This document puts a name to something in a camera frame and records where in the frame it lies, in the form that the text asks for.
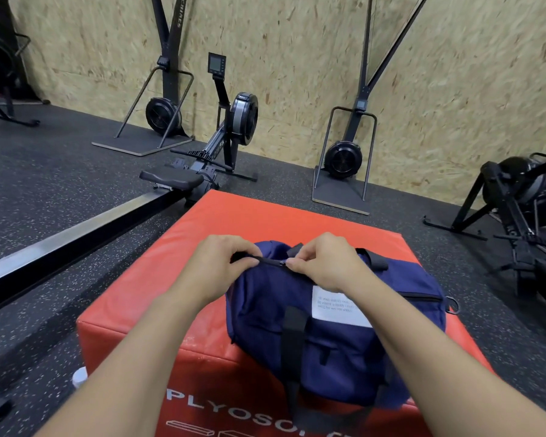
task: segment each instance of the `red vinyl surface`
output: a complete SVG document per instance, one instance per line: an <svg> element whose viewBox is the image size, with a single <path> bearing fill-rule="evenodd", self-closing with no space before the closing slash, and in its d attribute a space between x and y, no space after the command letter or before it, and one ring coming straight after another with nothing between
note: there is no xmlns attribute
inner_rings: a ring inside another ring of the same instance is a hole
<svg viewBox="0 0 546 437"><path fill-rule="evenodd" d="M379 255L418 262L398 233L212 190L79 317L77 328L88 373L131 330L151 301L168 289L198 242L209 234L295 245L326 231ZM447 334L492 371L457 316L447 316ZM257 437L291 433L306 435L289 420L280 382L231 344L224 298L211 303L184 338L156 435ZM374 410L361 435L422 437L430 433L409 401L399 411Z"/></svg>

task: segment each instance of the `gym floor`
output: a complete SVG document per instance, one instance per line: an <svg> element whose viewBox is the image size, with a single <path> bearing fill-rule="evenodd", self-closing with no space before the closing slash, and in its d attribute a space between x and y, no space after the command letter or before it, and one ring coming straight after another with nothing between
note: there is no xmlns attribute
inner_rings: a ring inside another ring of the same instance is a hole
<svg viewBox="0 0 546 437"><path fill-rule="evenodd" d="M149 191L139 171L174 159L167 151L137 158L92 146L94 136L116 130L113 121L54 106L17 106L17 113L42 124L0 121L0 258ZM497 374L546 409L546 305L517 301L509 273L491 273L509 261L506 241L422 224L425 214L451 221L455 205L371 185L372 212L358 215L313 203L311 169L245 153L237 166L258 172L259 181L227 178L223 191L401 233L460 302L462 322ZM83 366L76 317L183 212L174 205L0 311L0 393L15 402L0 436L32 435L71 395L71 376ZM501 232L491 217L479 228Z"/></svg>

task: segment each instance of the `hand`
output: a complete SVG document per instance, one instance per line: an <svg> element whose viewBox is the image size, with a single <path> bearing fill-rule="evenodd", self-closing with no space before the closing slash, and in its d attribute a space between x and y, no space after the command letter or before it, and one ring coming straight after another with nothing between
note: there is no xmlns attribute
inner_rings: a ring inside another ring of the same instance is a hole
<svg viewBox="0 0 546 437"><path fill-rule="evenodd" d="M335 293L347 293L359 278L373 275L347 240L331 233L308 242L286 264L291 271L305 274L324 290Z"/></svg>
<svg viewBox="0 0 546 437"><path fill-rule="evenodd" d="M259 264L252 257L231 263L231 256L236 252L262 256L259 247L240 236L210 235L198 244L173 288L187 292L203 308L226 293L243 271Z"/></svg>

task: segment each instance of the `blue duffel bag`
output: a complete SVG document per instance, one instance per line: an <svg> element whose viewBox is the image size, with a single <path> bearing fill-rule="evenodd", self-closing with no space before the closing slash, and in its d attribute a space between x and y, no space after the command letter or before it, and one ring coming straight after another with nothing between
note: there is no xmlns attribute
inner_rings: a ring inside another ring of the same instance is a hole
<svg viewBox="0 0 546 437"><path fill-rule="evenodd" d="M245 271L226 293L226 326L233 343L283 382L294 425L309 432L346 431L362 424L372 407L400 408L409 391L353 302L285 267L301 245L257 246L261 264ZM445 330L447 300L419 264L356 251L381 280ZM338 320L328 321L336 309ZM311 410L298 402L300 389L363 408L349 414Z"/></svg>

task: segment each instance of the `wooden wall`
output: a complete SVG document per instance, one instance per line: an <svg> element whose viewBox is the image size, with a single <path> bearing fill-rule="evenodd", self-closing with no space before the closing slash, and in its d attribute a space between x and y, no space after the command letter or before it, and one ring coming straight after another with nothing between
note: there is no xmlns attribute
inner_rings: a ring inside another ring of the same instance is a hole
<svg viewBox="0 0 546 437"><path fill-rule="evenodd" d="M168 17L175 0L163 0ZM417 0L375 0L376 67ZM180 65L195 73L185 128L213 131L207 53L231 94L255 93L246 149L316 164L330 109L351 106L367 0L188 0ZM35 86L54 104L123 118L160 52L150 0L11 0ZM146 125L148 97L133 124ZM546 0L428 0L371 95L371 182L459 203L486 160L546 151ZM339 139L345 117L335 121ZM367 151L369 124L358 133Z"/></svg>

